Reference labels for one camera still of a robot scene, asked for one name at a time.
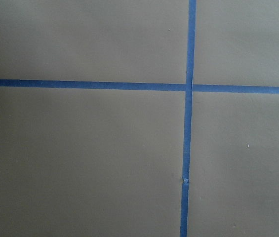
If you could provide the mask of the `cross blue tape line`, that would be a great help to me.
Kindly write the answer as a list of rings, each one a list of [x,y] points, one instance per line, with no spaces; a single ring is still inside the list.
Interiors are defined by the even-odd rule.
[[[278,86],[0,79],[3,87],[279,94]]]

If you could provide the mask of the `long blue tape line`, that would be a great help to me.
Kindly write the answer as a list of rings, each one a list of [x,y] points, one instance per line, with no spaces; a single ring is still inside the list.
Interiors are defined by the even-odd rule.
[[[190,0],[189,12],[188,12],[186,89],[185,89],[185,103],[184,103],[185,113],[184,113],[183,159],[182,159],[180,237],[186,237],[187,230],[188,230],[192,106],[193,106],[192,89],[193,89],[193,78],[194,78],[196,14],[197,14],[197,1]]]

